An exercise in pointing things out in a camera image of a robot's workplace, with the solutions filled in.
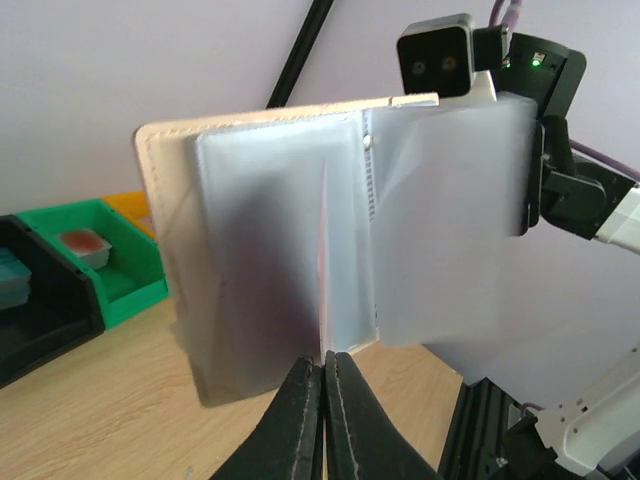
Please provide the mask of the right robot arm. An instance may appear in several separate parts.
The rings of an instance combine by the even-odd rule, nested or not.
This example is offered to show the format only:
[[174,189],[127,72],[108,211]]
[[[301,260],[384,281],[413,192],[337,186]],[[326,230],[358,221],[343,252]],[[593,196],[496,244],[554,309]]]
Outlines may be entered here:
[[[498,92],[537,105],[520,231],[540,219],[585,240],[639,251],[638,171],[571,139],[566,115],[586,70],[583,53],[515,33],[492,79]],[[609,479],[602,461],[619,447],[639,457],[639,349],[554,407],[521,412],[503,436],[497,479]]]

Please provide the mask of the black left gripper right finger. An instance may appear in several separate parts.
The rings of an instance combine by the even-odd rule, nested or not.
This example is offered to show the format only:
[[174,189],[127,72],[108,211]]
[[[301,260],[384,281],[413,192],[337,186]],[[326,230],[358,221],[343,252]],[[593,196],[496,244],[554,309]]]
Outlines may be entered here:
[[323,397],[330,479],[440,477],[393,425],[348,353],[326,353]]

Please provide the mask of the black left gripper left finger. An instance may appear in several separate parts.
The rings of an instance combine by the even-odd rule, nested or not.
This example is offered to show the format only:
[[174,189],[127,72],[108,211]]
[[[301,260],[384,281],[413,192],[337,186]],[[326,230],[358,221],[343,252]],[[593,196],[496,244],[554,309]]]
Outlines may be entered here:
[[212,477],[320,479],[322,373],[311,359],[297,359],[254,430]]

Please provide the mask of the cream leather card holder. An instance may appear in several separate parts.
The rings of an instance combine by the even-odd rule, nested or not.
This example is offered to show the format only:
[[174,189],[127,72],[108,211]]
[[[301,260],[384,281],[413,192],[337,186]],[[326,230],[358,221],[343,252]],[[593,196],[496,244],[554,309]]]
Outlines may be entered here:
[[502,316],[535,108],[431,95],[149,123],[133,144],[195,388],[217,407],[330,344],[482,342]]

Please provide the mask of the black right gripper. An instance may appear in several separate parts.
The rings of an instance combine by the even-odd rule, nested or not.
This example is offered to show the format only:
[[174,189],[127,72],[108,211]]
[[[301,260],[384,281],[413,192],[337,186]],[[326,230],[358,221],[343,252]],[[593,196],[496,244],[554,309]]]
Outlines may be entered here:
[[550,187],[554,174],[572,177],[573,157],[567,120],[549,115],[537,120],[534,127],[516,235],[525,235],[560,199],[561,195]]

